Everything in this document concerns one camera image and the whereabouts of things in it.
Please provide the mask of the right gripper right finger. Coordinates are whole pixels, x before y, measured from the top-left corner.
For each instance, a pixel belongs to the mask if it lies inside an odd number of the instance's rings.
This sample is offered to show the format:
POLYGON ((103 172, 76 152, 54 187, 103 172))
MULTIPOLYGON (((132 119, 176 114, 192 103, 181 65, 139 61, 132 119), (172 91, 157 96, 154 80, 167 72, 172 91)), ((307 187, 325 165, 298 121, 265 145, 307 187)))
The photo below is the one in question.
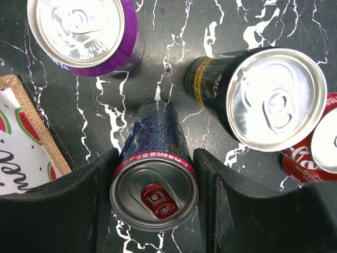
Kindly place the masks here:
POLYGON ((194 150, 204 252, 336 252, 336 183, 282 193, 194 150))

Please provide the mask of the blue energy drink can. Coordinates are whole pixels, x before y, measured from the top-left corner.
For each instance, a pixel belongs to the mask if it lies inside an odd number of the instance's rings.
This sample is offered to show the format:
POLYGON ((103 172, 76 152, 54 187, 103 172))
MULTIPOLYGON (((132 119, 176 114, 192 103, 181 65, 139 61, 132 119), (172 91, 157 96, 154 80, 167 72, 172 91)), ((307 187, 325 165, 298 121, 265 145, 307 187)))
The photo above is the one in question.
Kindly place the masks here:
POLYGON ((135 229, 164 231, 188 220, 198 197, 197 175, 176 109, 164 101, 145 102, 113 174, 114 213, 135 229))

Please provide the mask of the black drink can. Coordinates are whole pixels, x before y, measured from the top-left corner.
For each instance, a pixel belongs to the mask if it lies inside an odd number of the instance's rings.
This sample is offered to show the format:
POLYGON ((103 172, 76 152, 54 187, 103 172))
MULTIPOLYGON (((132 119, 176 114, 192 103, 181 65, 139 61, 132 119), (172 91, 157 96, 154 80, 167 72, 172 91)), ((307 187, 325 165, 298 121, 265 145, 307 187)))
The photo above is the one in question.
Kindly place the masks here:
POLYGON ((184 86, 238 142, 275 152, 307 137, 318 124, 328 89, 306 54, 259 47, 197 58, 184 86))

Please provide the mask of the purple drink can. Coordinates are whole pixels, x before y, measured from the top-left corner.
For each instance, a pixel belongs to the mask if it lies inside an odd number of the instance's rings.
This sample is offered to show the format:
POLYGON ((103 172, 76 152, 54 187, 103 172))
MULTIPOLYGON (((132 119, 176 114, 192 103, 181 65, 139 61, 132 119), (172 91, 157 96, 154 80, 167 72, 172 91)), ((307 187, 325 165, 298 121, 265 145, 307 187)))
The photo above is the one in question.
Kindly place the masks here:
POLYGON ((27 17, 43 51, 76 76, 129 72, 144 54, 132 1, 28 1, 27 17))

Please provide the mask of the red Coke can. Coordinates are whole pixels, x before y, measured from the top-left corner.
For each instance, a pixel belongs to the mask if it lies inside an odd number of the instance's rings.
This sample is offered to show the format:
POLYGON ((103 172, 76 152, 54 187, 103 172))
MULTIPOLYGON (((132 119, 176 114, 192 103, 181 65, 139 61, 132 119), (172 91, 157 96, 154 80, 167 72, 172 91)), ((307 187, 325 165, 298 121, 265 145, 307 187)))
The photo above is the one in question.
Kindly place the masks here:
POLYGON ((281 151, 284 172, 300 185, 336 181, 336 93, 329 93, 315 129, 302 141, 281 151))

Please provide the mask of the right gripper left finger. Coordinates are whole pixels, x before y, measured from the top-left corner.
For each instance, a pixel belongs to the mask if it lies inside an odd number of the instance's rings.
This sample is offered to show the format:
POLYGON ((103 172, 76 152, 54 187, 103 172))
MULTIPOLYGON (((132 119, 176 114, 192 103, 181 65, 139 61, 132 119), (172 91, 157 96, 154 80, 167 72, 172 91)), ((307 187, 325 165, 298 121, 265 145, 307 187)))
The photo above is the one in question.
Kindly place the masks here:
POLYGON ((1 196, 1 252, 103 252, 119 153, 25 193, 1 196))

